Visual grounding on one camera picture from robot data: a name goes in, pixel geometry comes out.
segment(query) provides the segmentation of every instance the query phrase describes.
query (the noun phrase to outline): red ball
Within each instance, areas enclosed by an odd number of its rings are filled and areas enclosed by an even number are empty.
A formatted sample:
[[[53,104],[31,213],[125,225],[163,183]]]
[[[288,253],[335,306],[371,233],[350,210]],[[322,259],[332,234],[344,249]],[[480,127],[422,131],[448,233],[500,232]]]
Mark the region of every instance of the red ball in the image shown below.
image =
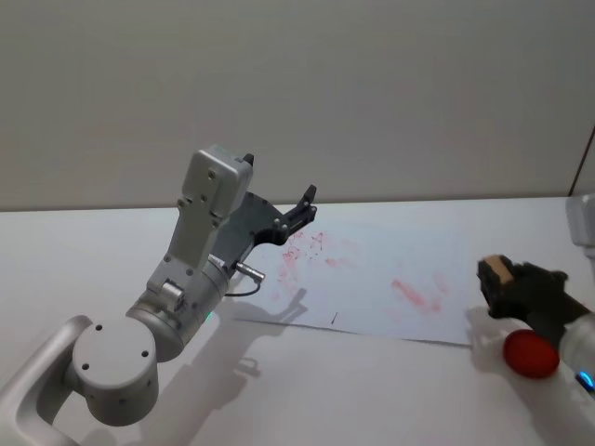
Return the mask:
[[[513,371],[527,378],[547,378],[560,364],[556,349],[533,330],[518,330],[509,334],[502,354]]]

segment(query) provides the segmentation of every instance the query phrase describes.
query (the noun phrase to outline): white table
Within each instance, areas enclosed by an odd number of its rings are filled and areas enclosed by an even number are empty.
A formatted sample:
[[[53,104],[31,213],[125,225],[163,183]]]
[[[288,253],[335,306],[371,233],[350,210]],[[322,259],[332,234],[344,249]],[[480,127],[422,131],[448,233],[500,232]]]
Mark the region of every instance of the white table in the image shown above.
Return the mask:
[[[449,227],[476,261],[503,253],[570,274],[595,307],[564,199],[321,205],[319,216],[394,228]],[[62,321],[123,314],[164,253],[172,209],[0,214],[0,383]],[[161,396],[134,426],[95,421],[73,395],[56,425],[85,446],[573,445],[595,441],[595,405],[562,369],[532,382],[499,357],[511,322],[469,297],[473,350],[232,321],[221,309],[160,366]]]

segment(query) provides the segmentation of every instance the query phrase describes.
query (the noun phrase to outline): black wire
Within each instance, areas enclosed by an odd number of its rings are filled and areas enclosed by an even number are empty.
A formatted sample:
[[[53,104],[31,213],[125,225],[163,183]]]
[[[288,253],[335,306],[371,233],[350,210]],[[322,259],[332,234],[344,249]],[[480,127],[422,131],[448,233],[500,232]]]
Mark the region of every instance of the black wire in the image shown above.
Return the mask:
[[[247,293],[227,293],[226,297],[246,297],[248,295],[255,295],[258,291],[260,291],[260,283],[257,283],[257,287],[252,290],[248,291]]]

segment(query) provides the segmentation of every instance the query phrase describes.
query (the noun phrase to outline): blue light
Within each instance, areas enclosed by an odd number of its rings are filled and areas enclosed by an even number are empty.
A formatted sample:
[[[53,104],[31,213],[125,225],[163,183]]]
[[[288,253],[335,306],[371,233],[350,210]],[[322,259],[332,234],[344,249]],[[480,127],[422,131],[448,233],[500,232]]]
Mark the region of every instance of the blue light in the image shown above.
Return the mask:
[[[595,387],[595,384],[593,384],[593,378],[591,378],[587,372],[580,372],[578,375],[589,387]]]

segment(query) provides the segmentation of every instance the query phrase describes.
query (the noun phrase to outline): robotic arm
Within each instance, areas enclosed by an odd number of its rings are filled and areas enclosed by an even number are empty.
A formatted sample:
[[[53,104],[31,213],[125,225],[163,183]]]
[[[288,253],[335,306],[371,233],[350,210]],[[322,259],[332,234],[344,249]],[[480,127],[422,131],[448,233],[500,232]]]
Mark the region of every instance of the robotic arm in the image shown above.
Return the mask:
[[[595,195],[569,198],[566,215],[573,243],[595,267]],[[490,316],[527,323],[559,351],[583,387],[594,391],[595,314],[564,292],[565,273],[490,256],[479,263],[478,277]]]
[[[265,275],[246,265],[252,249],[283,245],[316,216],[314,186],[286,214],[247,192],[253,163],[217,146],[193,155],[171,243],[144,293],[126,317],[71,319],[33,354],[0,391],[0,444],[77,446],[52,426],[72,391],[109,426],[136,423],[152,409],[157,363],[181,353],[231,277],[247,275],[258,290]]]

